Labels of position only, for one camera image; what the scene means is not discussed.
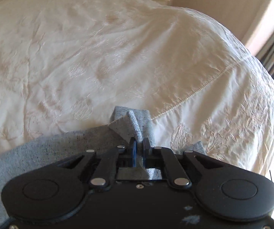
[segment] gray towel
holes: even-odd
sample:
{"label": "gray towel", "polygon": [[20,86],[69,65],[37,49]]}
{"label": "gray towel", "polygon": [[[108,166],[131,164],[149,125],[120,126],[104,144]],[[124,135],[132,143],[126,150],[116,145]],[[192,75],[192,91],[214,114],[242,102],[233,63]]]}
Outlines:
{"label": "gray towel", "polygon": [[193,145],[189,145],[189,146],[186,145],[185,147],[181,148],[180,150],[174,151],[174,153],[182,155],[185,150],[193,150],[193,151],[197,151],[201,154],[207,155],[201,141],[199,141]]}
{"label": "gray towel", "polygon": [[[148,137],[151,146],[155,146],[149,111],[116,107],[109,125],[37,138],[0,154],[0,193],[3,186],[16,176],[88,149],[94,149],[98,154],[102,154],[117,145],[128,146],[132,136],[138,142],[142,142],[142,138]],[[190,149],[204,153],[201,142],[197,143],[197,147],[191,146]],[[127,176],[134,176],[137,179],[156,179],[159,177],[159,173],[144,170],[139,166],[134,170],[120,170],[118,176],[123,179]],[[0,224],[7,218],[0,197]]]}

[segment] metal rivet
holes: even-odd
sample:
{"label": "metal rivet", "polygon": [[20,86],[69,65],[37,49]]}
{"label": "metal rivet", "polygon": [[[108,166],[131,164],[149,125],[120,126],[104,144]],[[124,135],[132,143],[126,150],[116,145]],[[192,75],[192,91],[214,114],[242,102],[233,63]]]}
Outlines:
{"label": "metal rivet", "polygon": [[186,186],[190,183],[190,181],[186,178],[176,178],[174,183],[178,186]]}
{"label": "metal rivet", "polygon": [[106,183],[105,179],[100,178],[100,177],[94,178],[90,182],[92,185],[95,185],[95,186],[103,186]]}

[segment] screw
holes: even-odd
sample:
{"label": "screw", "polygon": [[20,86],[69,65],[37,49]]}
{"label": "screw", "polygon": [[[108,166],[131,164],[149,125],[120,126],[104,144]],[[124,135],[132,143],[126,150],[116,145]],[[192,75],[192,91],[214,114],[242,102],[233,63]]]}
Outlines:
{"label": "screw", "polygon": [[186,186],[190,183],[190,181],[186,178],[176,178],[174,183],[178,186]]}
{"label": "screw", "polygon": [[143,186],[142,184],[138,184],[138,185],[136,186],[136,188],[142,189],[142,188],[144,188],[144,186]]}
{"label": "screw", "polygon": [[90,183],[95,186],[103,186],[106,181],[103,178],[94,178],[90,181]]}

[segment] bed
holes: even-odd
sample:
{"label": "bed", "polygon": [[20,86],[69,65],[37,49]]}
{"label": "bed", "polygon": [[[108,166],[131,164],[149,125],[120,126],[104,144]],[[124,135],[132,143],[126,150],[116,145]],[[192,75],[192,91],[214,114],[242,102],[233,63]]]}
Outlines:
{"label": "bed", "polygon": [[274,81],[212,18],[151,0],[0,0],[0,153],[147,109],[156,145],[265,175]]}

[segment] circular cap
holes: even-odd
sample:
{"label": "circular cap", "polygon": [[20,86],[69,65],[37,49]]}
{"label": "circular cap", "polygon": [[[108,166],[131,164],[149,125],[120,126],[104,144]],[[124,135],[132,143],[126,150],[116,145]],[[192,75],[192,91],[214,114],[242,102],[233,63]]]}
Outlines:
{"label": "circular cap", "polygon": [[84,192],[83,184],[70,169],[44,167],[9,181],[1,196],[9,216],[48,221],[73,211]]}
{"label": "circular cap", "polygon": [[95,186],[103,186],[106,184],[106,181],[103,178],[94,178],[90,181],[90,183]]}
{"label": "circular cap", "polygon": [[230,221],[255,221],[274,209],[274,183],[237,167],[206,170],[195,194],[208,211]]}
{"label": "circular cap", "polygon": [[190,181],[186,178],[177,178],[174,180],[174,183],[178,186],[186,186],[190,183]]}
{"label": "circular cap", "polygon": [[247,200],[255,196],[257,187],[246,180],[229,180],[222,185],[222,191],[230,198],[237,200]]}
{"label": "circular cap", "polygon": [[59,186],[50,180],[35,180],[28,183],[22,191],[26,197],[42,201],[56,195],[59,191]]}

